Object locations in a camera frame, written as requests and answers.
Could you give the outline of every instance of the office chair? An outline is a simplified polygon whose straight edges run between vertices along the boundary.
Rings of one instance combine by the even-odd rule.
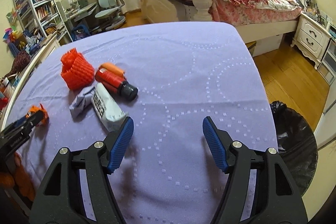
[[[123,0],[120,0],[119,6],[117,6],[117,0],[98,0],[98,2],[100,7],[107,9],[98,12],[95,15],[95,18],[110,18],[110,20],[106,21],[103,25],[96,27],[95,30],[101,29],[102,31],[109,31],[120,27],[123,23],[126,22],[126,18],[119,15],[119,13],[121,12],[121,7],[125,5],[125,2]]]

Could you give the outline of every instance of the silver screw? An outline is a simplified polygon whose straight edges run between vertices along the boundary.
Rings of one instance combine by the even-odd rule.
[[[64,155],[64,154],[68,153],[68,149],[66,147],[63,147],[59,150],[59,153]]]
[[[103,145],[104,145],[104,143],[100,142],[100,141],[94,143],[95,148],[101,148]]]
[[[277,153],[277,150],[275,149],[275,148],[273,148],[273,147],[270,147],[269,149],[268,149],[268,152],[270,152],[271,154],[276,154]]]
[[[242,143],[241,142],[238,142],[238,141],[234,141],[233,144],[232,144],[235,148],[240,148],[242,146]]]

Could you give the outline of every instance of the black trash bag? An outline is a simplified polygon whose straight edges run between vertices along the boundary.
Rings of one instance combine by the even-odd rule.
[[[314,177],[318,160],[314,133],[304,117],[283,102],[274,101],[270,107],[279,154],[303,196]]]

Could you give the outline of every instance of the black bottle cap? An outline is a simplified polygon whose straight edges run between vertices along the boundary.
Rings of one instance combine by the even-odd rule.
[[[121,89],[120,95],[128,101],[132,101],[138,94],[138,89],[132,86],[128,82],[125,83],[124,87]]]

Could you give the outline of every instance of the blue gripper pad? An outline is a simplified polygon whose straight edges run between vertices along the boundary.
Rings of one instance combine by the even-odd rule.
[[[204,118],[203,120],[203,134],[208,143],[216,166],[225,172],[228,168],[228,164],[226,162],[226,151],[219,140],[215,129],[211,126],[207,118]]]
[[[127,146],[131,140],[131,137],[133,135],[134,131],[134,122],[130,118],[122,131],[119,134],[118,139],[116,140],[113,148],[110,152],[110,163],[107,167],[107,169],[110,172],[114,172],[115,169],[118,169],[120,167],[121,161],[123,160],[123,157],[125,155]]]

